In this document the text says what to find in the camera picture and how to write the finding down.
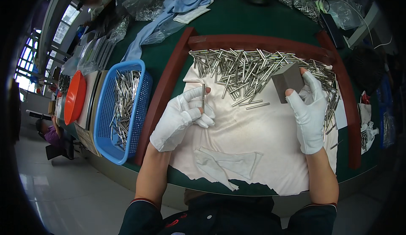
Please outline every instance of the purple shirt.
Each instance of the purple shirt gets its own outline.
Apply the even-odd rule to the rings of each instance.
[[[44,137],[45,140],[51,145],[59,148],[64,148],[63,137],[59,138],[54,126],[48,127],[48,130],[44,134]]]

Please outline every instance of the white glove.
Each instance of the white glove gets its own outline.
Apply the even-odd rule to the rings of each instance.
[[[324,144],[323,121],[327,101],[322,91],[322,84],[307,70],[301,68],[300,71],[304,82],[310,86],[313,102],[306,105],[292,89],[287,89],[285,94],[287,102],[295,113],[300,149],[303,153],[311,155],[319,151]]]
[[[201,97],[202,87],[187,90],[171,99],[165,108],[155,130],[150,136],[150,142],[160,152],[173,151],[185,136],[186,129],[195,121],[201,127],[214,125],[214,111],[209,105],[205,105],[205,113],[201,113],[200,101],[192,101]]]

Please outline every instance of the sponge block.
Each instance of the sponge block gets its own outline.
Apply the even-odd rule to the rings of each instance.
[[[285,91],[287,89],[294,89],[299,93],[304,87],[304,80],[300,74],[300,68],[298,63],[290,63],[278,70],[272,75],[275,88],[277,89],[279,100],[281,104],[286,104]]]

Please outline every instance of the green workbench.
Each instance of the green workbench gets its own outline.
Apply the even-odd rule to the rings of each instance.
[[[187,26],[192,26],[196,29],[199,35],[216,35],[216,34],[251,34],[280,37],[284,39],[291,39],[298,42],[312,44],[320,47],[316,34],[321,27],[304,16],[297,10],[292,10],[287,6],[280,4],[277,0],[273,0],[267,6],[258,6],[248,4],[245,0],[214,0],[213,4],[209,6],[211,11],[199,16]],[[113,54],[106,69],[111,68],[113,65],[120,62],[125,54],[127,47],[135,39],[137,33],[149,22],[134,22],[127,30],[125,39],[120,41]],[[150,73],[154,80],[152,86],[151,97],[155,92],[158,81],[162,72],[168,62],[172,51],[174,50],[180,36],[185,28],[181,29],[175,34],[167,37],[160,44],[152,44],[142,46],[143,54],[141,59],[145,62],[147,71]],[[348,54],[348,50],[340,51],[342,58]],[[186,75],[190,65],[193,63],[191,56],[186,60],[185,65],[180,73],[172,97],[175,97],[183,92],[185,82],[183,78]],[[353,85],[356,98],[359,98],[361,91]],[[379,125],[379,110],[378,99],[376,94],[371,97],[372,104],[372,121],[375,126]],[[379,138],[377,138],[368,152],[362,155],[361,166],[352,170],[348,168],[348,131],[347,128],[339,130],[338,141],[343,140],[337,151],[337,179],[338,182],[343,182],[357,175],[368,171],[377,165],[378,152],[379,152]],[[123,166],[139,171],[140,166],[133,163],[129,159]],[[247,196],[261,196],[261,195],[276,195],[276,193],[269,189],[266,185],[251,184],[248,185],[244,181],[232,180],[232,183],[240,187],[239,190],[231,192],[224,185],[219,182],[211,183],[205,178],[197,180],[190,180],[186,175],[180,171],[169,167],[168,170],[168,183],[186,187],[190,189],[213,192],[219,194],[235,194]]]

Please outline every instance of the orange plastic bowl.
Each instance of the orange plastic bowl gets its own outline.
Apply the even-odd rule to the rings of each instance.
[[[84,99],[86,97],[86,80],[78,70],[69,84],[66,94],[64,119],[65,124],[69,125],[77,120],[82,113]]]

